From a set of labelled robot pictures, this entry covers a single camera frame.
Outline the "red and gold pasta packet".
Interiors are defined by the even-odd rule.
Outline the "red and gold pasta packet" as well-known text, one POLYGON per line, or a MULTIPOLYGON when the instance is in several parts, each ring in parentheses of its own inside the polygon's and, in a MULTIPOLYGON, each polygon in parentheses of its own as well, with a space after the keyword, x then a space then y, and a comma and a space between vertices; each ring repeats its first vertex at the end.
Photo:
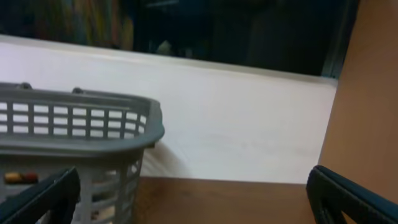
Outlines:
POLYGON ((38 180, 38 175, 34 172, 7 172, 4 174, 4 181, 7 184, 35 184, 38 180))

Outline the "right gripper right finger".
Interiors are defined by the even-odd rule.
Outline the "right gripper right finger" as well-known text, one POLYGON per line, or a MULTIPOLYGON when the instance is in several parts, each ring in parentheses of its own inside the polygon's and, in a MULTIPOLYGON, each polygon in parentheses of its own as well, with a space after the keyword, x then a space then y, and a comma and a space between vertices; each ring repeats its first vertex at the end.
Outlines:
POLYGON ((397 204, 327 169, 315 166, 307 180, 307 197, 317 224, 397 224, 397 204))

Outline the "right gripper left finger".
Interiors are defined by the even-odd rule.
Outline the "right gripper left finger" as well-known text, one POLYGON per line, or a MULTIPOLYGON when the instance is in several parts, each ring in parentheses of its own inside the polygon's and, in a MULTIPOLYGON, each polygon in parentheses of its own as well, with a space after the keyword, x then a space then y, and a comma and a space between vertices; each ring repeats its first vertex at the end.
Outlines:
POLYGON ((61 170, 1 204, 1 224, 70 224, 80 198, 76 168, 61 170))

